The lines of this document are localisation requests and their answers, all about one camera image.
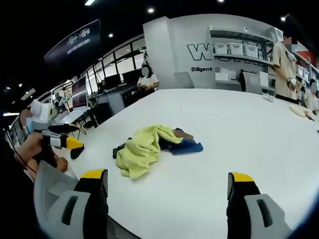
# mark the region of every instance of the computer monitor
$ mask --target computer monitor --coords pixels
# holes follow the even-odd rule
[[[85,76],[83,76],[72,85],[72,102],[73,102],[74,109],[78,107],[87,106],[85,83],[86,83]]]
[[[142,70],[137,69],[133,71],[129,71],[123,74],[124,82],[130,85],[137,84],[139,78],[142,76]]]
[[[105,80],[105,89],[106,90],[110,90],[112,88],[115,88],[122,83],[121,77],[119,74],[109,76],[109,77],[105,78],[104,80]]]

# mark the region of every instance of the glass wall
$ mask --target glass wall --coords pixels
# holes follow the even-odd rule
[[[86,89],[88,91],[88,95],[98,92],[97,83],[104,80],[105,77],[120,74],[123,82],[123,73],[140,69],[143,63],[143,53],[141,52],[141,49],[145,49],[145,47],[145,39],[142,37],[105,56],[94,66],[96,79],[93,67],[91,67],[87,71],[88,78]]]

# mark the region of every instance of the yellow cloth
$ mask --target yellow cloth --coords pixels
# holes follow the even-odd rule
[[[170,127],[162,125],[149,126],[137,131],[116,155],[116,166],[121,169],[121,174],[136,179],[147,173],[150,163],[158,160],[159,138],[173,143],[180,143],[183,140],[176,137]]]

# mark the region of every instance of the dark blue cloth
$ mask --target dark blue cloth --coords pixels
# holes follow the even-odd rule
[[[201,152],[203,150],[203,146],[201,145],[201,143],[196,143],[194,140],[190,140],[186,138],[183,138],[181,143],[172,143],[160,138],[159,146],[161,149],[168,149],[173,155],[184,154],[184,153],[195,153],[195,152]]]

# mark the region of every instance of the black ceiling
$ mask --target black ceiling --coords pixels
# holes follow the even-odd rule
[[[35,88],[35,97],[52,89],[58,81],[50,81],[43,56],[56,43],[83,25],[101,19],[103,34],[114,33],[114,38],[104,38],[104,52],[143,32],[143,23],[167,16],[169,18],[200,14],[225,13],[250,17],[276,26],[313,51],[319,49],[316,28],[318,16],[313,1],[292,4],[289,0],[95,0],[87,7],[86,0],[6,1],[2,5],[4,37],[4,79],[1,81],[1,111],[17,112],[31,101],[18,99],[25,91]],[[148,7],[156,9],[148,14]],[[291,20],[280,21],[280,16],[291,14]]]

